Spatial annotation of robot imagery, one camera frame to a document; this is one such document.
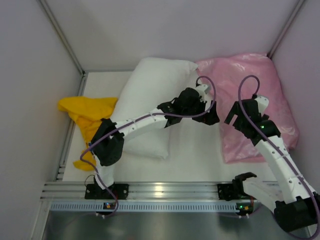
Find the gray wall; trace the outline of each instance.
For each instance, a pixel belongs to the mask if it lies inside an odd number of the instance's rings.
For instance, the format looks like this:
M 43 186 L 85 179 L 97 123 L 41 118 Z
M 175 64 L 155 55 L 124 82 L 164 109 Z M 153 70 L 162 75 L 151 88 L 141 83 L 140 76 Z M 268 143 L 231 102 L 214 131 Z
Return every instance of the gray wall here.
M 268 52 L 296 0 L 47 0 L 85 70 Z
M 294 161 L 320 191 L 320 1 L 309 0 L 273 57 L 300 129 Z
M 35 0 L 0 3 L 0 239 L 28 239 L 80 81 Z

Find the enclosure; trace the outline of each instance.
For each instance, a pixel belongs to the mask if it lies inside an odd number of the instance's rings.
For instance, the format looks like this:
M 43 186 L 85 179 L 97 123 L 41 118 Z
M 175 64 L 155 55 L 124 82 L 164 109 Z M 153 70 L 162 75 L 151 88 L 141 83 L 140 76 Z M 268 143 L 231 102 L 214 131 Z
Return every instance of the enclosure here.
M 106 201 L 85 199 L 94 172 L 74 167 L 86 145 L 57 104 L 71 96 L 120 99 L 146 57 L 198 63 L 266 54 L 300 132 L 290 154 L 320 191 L 319 1 L 11 0 L 0 6 L 1 239 L 293 239 L 265 207 L 249 219 L 230 217 L 248 200 L 219 200 L 217 184 L 252 172 L 276 188 L 276 178 L 266 162 L 225 163 L 218 125 L 188 119 L 170 130 L 168 160 L 122 155 L 114 181 L 128 184 L 126 200 L 116 216 L 96 216 Z M 188 84 L 197 77 L 191 74 Z M 309 237 L 315 229 L 295 234 Z

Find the gray floor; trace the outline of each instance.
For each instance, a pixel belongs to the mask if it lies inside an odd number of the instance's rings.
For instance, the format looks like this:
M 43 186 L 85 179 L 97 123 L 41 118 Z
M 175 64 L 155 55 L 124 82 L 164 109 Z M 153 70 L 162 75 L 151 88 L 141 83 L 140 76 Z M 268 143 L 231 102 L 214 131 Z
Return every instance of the gray floor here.
M 307 237 L 305 229 L 295 232 Z M 216 213 L 118 213 L 102 219 L 93 213 L 51 212 L 44 240 L 291 240 L 262 208 L 249 219 Z

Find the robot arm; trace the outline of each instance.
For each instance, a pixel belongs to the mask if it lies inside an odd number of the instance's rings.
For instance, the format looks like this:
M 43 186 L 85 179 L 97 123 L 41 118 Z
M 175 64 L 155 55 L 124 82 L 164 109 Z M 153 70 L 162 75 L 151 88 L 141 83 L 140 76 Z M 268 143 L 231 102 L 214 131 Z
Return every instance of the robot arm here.
M 268 137 L 268 139 L 279 148 L 280 155 L 275 148 L 253 128 L 245 118 L 238 101 L 236 101 L 228 114 L 225 123 L 230 124 L 234 115 L 237 115 L 233 126 L 251 140 L 255 148 L 268 162 L 281 192 L 274 190 L 253 173 L 245 173 L 235 177 L 232 181 L 234 190 L 238 195 L 249 195 L 259 200 L 269 208 L 279 226 L 286 232 L 306 227 L 317 223 L 316 211 L 311 201 L 310 193 L 301 183 L 301 178 L 313 193 L 320 206 L 320 196 L 313 187 L 303 178 L 297 166 L 288 153 L 280 131 L 275 123 L 264 114 L 268 106 L 268 99 L 263 96 L 254 95 L 252 99 L 242 100 L 245 112 L 253 123 Z
M 91 152 L 96 159 L 96 168 L 104 184 L 109 187 L 114 183 L 115 163 L 122 156 L 125 141 L 151 130 L 164 129 L 178 124 L 184 116 L 192 117 L 202 114 L 208 105 L 206 98 L 209 90 L 209 85 L 197 84 L 195 88 L 186 88 L 172 101 L 161 103 L 144 115 L 117 122 L 113 122 L 111 119 L 102 119 L 102 124 L 92 138 L 91 144 L 111 131 L 115 131 L 97 144 Z M 213 107 L 209 112 L 192 117 L 192 119 L 206 125 L 218 123 L 220 120 L 216 111 L 216 103 L 211 102 L 210 105 L 212 104 Z M 101 189 L 105 188 L 97 176 L 95 176 L 95 181 Z

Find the yellow cloth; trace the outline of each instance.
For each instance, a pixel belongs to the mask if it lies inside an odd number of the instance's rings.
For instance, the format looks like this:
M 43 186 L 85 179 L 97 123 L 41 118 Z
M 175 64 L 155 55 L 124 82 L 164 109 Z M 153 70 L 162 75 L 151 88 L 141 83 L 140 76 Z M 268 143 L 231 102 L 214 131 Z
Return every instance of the yellow cloth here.
M 88 98 L 85 96 L 72 96 L 61 99 L 58 102 L 58 109 L 60 111 L 68 112 L 70 118 L 78 125 L 85 146 L 88 148 L 89 142 L 92 140 L 101 124 L 101 119 L 110 118 L 115 109 L 117 100 L 116 97 Z M 96 160 L 90 152 L 87 152 L 83 159 L 96 165 Z M 77 169 L 84 171 L 94 170 L 92 166 L 80 160 L 74 161 L 73 165 Z

